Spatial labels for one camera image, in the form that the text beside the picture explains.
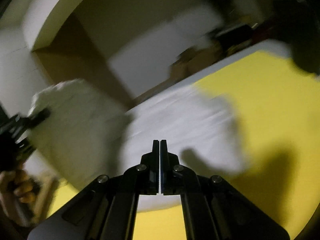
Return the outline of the person's left hand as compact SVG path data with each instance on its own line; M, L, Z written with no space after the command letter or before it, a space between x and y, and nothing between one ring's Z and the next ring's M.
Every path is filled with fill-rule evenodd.
M20 162L13 171L1 172L1 207L4 214L19 226L31 225L31 218L26 217L20 204L30 204L35 200L32 190L24 162Z

